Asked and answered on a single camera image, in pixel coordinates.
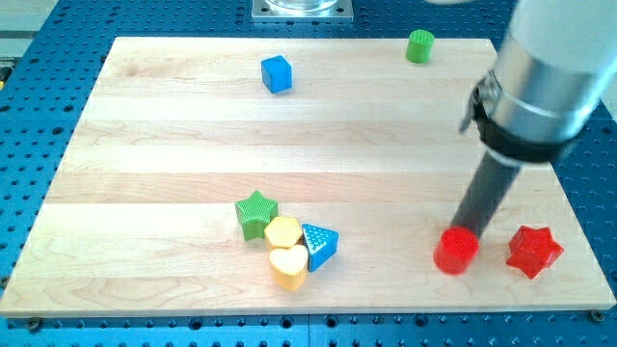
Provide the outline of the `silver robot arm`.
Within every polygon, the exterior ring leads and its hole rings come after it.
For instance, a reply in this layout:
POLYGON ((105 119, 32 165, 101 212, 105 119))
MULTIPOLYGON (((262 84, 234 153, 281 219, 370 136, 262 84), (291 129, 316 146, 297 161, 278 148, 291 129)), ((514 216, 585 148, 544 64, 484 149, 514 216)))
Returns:
POLYGON ((559 160, 616 72, 616 0, 520 0, 467 118, 497 162, 559 160))

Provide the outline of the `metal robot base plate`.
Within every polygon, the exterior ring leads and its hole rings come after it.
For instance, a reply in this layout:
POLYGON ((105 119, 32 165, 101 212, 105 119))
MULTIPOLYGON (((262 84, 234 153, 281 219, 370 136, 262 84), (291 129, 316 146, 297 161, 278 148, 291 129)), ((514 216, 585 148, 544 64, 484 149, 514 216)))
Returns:
POLYGON ((253 22, 352 22, 352 0, 253 0, 253 22))

